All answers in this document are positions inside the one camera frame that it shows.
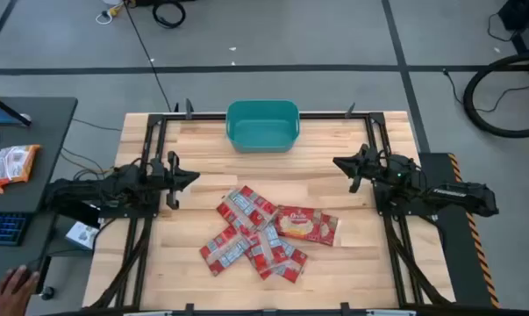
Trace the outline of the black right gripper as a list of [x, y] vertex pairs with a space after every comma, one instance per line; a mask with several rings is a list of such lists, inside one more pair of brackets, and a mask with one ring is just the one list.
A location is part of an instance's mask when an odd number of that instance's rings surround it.
[[377, 152], [367, 144], [362, 144], [355, 155], [351, 157], [334, 157], [332, 162], [348, 178], [352, 178], [352, 183], [349, 187], [351, 193], [356, 193], [360, 188], [362, 178], [372, 180], [380, 171]]

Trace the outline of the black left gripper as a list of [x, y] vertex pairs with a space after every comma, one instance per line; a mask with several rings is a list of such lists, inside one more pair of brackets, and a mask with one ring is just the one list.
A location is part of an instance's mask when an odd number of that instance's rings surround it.
[[[168, 168], [158, 158], [153, 158], [149, 161], [151, 167], [151, 174], [148, 176], [149, 187], [151, 190], [169, 190], [166, 203], [172, 210], [178, 210], [180, 206], [175, 196], [177, 191], [175, 172], [179, 165], [178, 161], [178, 156], [174, 151], [168, 152]], [[185, 190], [200, 177], [200, 173], [178, 169], [178, 176], [178, 190]]]

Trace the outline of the teal plastic basket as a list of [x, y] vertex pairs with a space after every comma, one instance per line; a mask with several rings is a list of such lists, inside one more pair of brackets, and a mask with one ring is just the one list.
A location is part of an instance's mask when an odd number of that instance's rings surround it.
[[300, 114], [289, 100], [235, 101], [227, 109], [225, 129], [240, 153], [285, 153], [299, 136]]

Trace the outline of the black control box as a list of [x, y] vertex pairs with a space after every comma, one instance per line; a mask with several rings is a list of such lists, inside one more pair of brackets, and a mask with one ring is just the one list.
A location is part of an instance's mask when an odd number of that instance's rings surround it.
[[56, 213], [74, 219], [75, 221], [79, 221], [86, 226], [94, 228], [100, 227], [100, 210], [94, 205], [84, 203], [83, 201], [54, 200], [49, 206]]

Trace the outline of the white cardboard box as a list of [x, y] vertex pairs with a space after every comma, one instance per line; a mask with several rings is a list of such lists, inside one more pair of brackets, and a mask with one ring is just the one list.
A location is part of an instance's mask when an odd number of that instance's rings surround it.
[[99, 228], [87, 226], [82, 222], [76, 221], [65, 234], [65, 239], [80, 248], [93, 250], [99, 231]]

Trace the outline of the large black hoop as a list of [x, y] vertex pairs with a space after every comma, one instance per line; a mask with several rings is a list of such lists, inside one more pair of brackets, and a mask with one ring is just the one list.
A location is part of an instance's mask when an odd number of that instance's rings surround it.
[[499, 69], [507, 68], [515, 63], [529, 61], [529, 53], [513, 55], [504, 57], [491, 64], [484, 66], [481, 70], [477, 71], [475, 75], [468, 82], [462, 97], [462, 105], [464, 111], [467, 114], [469, 120], [481, 131], [492, 134], [494, 136], [509, 138], [509, 139], [524, 139], [529, 138], [529, 129], [525, 130], [507, 130], [491, 125], [485, 121], [474, 105], [474, 93], [475, 88], [478, 86], [480, 81], [492, 72], [498, 71]]

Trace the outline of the black platform with hazard stripe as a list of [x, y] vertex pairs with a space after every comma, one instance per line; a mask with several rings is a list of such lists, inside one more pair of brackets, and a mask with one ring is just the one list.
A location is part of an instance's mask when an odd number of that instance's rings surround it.
[[[421, 153], [419, 158], [428, 183], [461, 180], [453, 154]], [[438, 224], [444, 232], [444, 254], [455, 301], [460, 305], [498, 308], [500, 303], [474, 217], [460, 206], [449, 205], [438, 212]]]

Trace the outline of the black desk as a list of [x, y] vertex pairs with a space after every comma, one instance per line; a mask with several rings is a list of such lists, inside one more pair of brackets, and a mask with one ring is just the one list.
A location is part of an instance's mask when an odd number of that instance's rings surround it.
[[22, 244], [0, 246], [0, 282], [6, 272], [21, 265], [36, 270], [37, 259], [51, 240], [54, 212], [42, 206], [43, 191], [50, 182], [61, 147], [77, 106], [74, 97], [2, 97], [15, 111], [29, 115], [29, 127], [0, 126], [0, 149], [18, 145], [39, 145], [26, 183], [11, 183], [0, 194], [0, 212], [26, 212], [32, 215]]

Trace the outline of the white bar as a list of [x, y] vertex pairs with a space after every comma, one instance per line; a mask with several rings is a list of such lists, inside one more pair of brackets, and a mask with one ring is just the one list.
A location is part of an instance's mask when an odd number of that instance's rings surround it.
[[366, 316], [417, 316], [417, 313], [398, 309], [367, 309]]

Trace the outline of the black backlit keyboard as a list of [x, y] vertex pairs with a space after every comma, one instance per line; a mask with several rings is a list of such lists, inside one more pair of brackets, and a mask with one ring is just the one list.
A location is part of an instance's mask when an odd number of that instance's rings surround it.
[[20, 246], [31, 220], [30, 213], [0, 212], [0, 246]]

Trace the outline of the person's hand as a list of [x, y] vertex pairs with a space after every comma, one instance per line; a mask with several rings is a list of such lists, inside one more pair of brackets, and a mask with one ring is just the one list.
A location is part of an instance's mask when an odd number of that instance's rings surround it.
[[7, 270], [0, 281], [0, 316], [25, 316], [38, 282], [39, 272], [25, 265]]

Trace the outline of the black equipment case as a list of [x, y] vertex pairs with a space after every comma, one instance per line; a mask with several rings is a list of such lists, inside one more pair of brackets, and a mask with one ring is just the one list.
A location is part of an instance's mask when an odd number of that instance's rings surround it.
[[529, 53], [529, 0], [507, 0], [497, 15], [512, 32], [511, 42], [518, 54]]

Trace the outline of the black aluminium table frame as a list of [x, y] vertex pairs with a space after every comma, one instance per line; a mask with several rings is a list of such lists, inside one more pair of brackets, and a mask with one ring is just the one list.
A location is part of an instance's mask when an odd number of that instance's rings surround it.
[[[163, 138], [183, 169], [198, 179], [178, 194], [180, 207], [162, 206], [154, 220], [144, 276], [130, 275], [125, 299], [141, 295], [145, 310], [331, 309], [397, 305], [390, 253], [372, 185], [350, 193], [348, 178], [333, 164], [350, 156], [379, 128], [361, 114], [308, 112], [294, 147], [280, 154], [241, 154], [225, 134], [222, 118], [174, 117]], [[219, 274], [211, 273], [201, 248], [226, 229], [218, 213], [221, 198], [247, 186], [277, 205], [318, 208], [339, 219], [333, 244], [295, 241], [307, 263], [291, 282], [261, 278], [241, 256]]]

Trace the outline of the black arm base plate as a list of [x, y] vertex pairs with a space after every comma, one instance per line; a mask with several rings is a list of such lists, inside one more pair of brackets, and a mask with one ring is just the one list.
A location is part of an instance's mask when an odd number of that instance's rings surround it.
[[130, 205], [102, 206], [98, 217], [102, 219], [149, 219], [156, 218], [159, 210], [156, 207], [133, 208]]
[[406, 195], [388, 184], [374, 183], [375, 205], [380, 216], [435, 216], [437, 210], [420, 197]]

